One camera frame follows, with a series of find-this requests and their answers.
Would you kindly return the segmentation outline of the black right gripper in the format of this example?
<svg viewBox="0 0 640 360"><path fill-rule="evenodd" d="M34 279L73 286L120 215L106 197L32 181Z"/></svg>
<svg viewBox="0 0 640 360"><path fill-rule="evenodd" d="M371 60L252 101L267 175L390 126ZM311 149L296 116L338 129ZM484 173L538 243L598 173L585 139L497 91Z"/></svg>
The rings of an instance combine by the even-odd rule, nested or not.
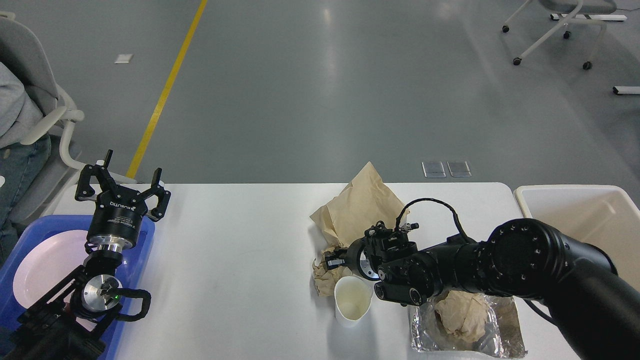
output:
<svg viewBox="0 0 640 360"><path fill-rule="evenodd" d="M418 251L416 243L409 241L408 234L418 228L418 223L405 223L394 230L377 222L365 230L348 249L324 251L324 269L333 271L347 267L363 278L378 278L378 269L390 262L406 258Z"/></svg>

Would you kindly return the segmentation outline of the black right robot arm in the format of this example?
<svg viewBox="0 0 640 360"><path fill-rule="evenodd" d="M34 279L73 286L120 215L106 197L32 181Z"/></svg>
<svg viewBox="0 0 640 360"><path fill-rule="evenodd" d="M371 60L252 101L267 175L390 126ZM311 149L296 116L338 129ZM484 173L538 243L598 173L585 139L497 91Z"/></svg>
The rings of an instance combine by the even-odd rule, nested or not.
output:
<svg viewBox="0 0 640 360"><path fill-rule="evenodd" d="M420 306L448 290L519 297L555 325L583 360L636 360L640 348L639 292L618 275L611 257L534 218L511 219L477 242L463 230L422 250L409 240L418 223L393 228L378 221L348 247L326 251L329 271L347 267L374 281L378 299Z"/></svg>

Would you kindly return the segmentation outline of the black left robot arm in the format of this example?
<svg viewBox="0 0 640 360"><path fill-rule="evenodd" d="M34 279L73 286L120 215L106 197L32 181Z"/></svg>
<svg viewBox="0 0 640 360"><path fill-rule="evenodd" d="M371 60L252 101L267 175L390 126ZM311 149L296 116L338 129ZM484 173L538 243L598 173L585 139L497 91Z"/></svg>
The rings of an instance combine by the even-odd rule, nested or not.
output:
<svg viewBox="0 0 640 360"><path fill-rule="evenodd" d="M108 170L112 155L108 150L103 161L85 165L78 176L75 200L95 205L84 244L87 258L18 317L5 360L96 360L106 350L102 335L113 322L147 316L150 292L124 287L116 273L123 252L137 246L143 219L160 221L171 193L161 168L146 190L118 184Z"/></svg>

